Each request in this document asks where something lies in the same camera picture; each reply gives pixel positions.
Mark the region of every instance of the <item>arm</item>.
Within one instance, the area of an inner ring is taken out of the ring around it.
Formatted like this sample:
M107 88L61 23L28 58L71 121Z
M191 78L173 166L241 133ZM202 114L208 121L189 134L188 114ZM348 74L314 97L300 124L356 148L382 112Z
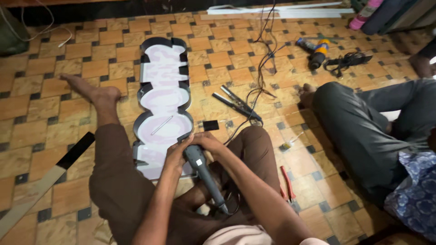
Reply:
M283 198L209 132L196 134L193 144L201 144L221 163L242 192L254 216L277 245L297 245L313 237Z
M185 163L182 153L191 143L192 138L191 135L179 146L173 145L168 148L162 174L157 182L156 190L150 200L143 221L133 237L133 245L166 244L171 206L179 178L182 175L182 166Z

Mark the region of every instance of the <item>blue patterned cloth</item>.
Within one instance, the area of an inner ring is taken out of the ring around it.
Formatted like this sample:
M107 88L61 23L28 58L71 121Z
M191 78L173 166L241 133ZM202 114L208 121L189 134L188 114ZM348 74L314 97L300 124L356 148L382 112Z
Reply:
M387 196L385 210L436 242L436 154L400 152L399 161L409 177Z

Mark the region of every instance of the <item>pink shirt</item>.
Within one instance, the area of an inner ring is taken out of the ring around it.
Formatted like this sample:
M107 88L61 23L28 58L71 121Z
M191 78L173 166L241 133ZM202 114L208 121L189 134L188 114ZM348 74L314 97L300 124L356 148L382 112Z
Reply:
M235 225L215 232L203 245L274 245L262 226ZM300 245L328 245L317 238L308 238Z

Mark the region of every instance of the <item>orange floor tile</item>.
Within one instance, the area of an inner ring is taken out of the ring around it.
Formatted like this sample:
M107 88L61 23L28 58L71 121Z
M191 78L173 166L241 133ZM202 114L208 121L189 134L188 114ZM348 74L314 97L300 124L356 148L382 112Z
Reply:
M0 215L18 203L78 139L96 130L94 107L60 81L59 73L80 75L95 86L119 88L124 96L118 104L120 121L131 142L136 140L133 122L142 112L136 98L138 46L149 37L185 40L192 93L188 111L196 130L202 120L219 120L221 129L212 133L222 142L227 140L245 118L211 94L221 93L219 87L226 85L245 98L256 87L256 69L266 47L253 43L259 34L258 20L203 21L200 14L204 13L67 24L74 36L63 47L58 45L68 35L58 29L31 41L28 52L0 59ZM415 79L407 58L431 39L423 31L410 31L400 35L399 47L389 35L367 36L347 29L350 17L284 19L269 26L266 39L271 46L274 38L280 46L291 45L276 54L277 74L263 71L266 89L277 98L262 95L255 109L275 148L304 132L288 152L276 149L276 160L291 177L300 217L330 244L355 244L390 221L359 197L314 115L298 109L298 86L338 81L360 91ZM344 37L331 45L328 54L332 58L356 50L374 57L368 64L346 70L339 80L322 68L310 72L308 54L294 41L317 33ZM92 234L100 218L88 191L94 151L91 146L0 244L102 244Z

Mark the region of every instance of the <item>bare foot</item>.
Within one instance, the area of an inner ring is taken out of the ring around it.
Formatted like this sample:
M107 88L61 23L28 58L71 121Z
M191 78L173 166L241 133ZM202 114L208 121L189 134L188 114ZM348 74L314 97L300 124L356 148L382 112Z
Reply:
M116 103L121 97L121 92L116 87L97 88L78 76L65 73L62 73L60 77L62 80L66 80L73 90L91 101L96 107Z
M420 78L433 78L429 58L415 54L409 58L409 62Z
M302 88L298 91L300 95L301 103L304 108L310 109L312 106L313 94L315 93L316 88L312 85L305 83Z

